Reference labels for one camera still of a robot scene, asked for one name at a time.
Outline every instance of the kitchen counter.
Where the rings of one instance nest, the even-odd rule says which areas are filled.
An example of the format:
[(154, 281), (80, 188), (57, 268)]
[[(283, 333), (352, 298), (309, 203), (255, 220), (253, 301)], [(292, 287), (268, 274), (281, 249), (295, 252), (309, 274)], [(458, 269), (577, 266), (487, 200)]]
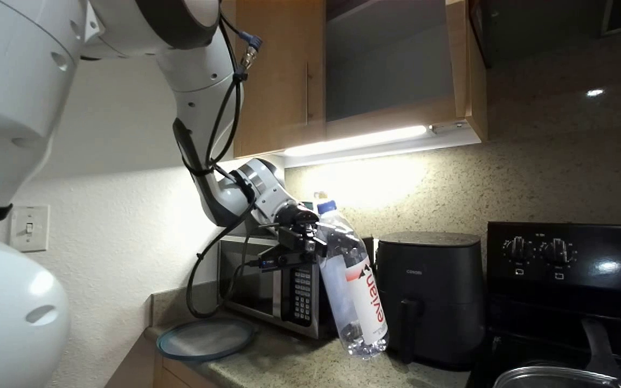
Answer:
[[(249, 322), (257, 333), (244, 350), (217, 361), (187, 365), (225, 388), (464, 388), (468, 379), (468, 372), (405, 365), (386, 354), (369, 361), (350, 358), (338, 339), (315, 341), (266, 323)], [(145, 335), (154, 341), (171, 326), (148, 327)]]

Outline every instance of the evian label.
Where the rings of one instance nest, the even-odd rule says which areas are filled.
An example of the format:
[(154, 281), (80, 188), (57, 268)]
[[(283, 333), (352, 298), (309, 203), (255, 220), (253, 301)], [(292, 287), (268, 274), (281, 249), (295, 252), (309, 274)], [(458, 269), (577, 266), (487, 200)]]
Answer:
[(377, 295), (377, 285), (369, 258), (347, 268), (347, 282), (363, 339), (366, 344), (372, 344), (387, 333), (387, 321), (385, 313), (382, 312), (380, 296)]

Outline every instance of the black stove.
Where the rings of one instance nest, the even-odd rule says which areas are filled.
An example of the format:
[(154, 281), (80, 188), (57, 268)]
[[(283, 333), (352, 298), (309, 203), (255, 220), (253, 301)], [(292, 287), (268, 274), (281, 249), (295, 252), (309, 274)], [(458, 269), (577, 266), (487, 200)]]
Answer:
[(521, 366), (584, 369), (581, 319), (599, 321), (621, 367), (621, 226), (488, 224), (486, 339), (468, 388)]

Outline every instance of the plastic water bottle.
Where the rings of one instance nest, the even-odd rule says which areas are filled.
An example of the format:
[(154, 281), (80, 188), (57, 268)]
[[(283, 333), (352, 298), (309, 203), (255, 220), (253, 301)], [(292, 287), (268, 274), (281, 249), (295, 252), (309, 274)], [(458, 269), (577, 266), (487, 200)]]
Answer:
[(337, 333), (350, 355), (369, 359), (387, 349), (389, 334), (368, 252), (334, 201), (318, 213), (318, 238), (327, 243), (318, 263)]

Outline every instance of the light switch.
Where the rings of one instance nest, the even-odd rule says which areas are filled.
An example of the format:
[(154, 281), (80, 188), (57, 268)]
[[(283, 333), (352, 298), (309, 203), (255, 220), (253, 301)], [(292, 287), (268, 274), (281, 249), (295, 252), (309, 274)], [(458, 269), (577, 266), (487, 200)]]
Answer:
[(46, 251), (49, 225), (49, 205), (15, 206), (11, 212), (9, 245), (21, 252)]

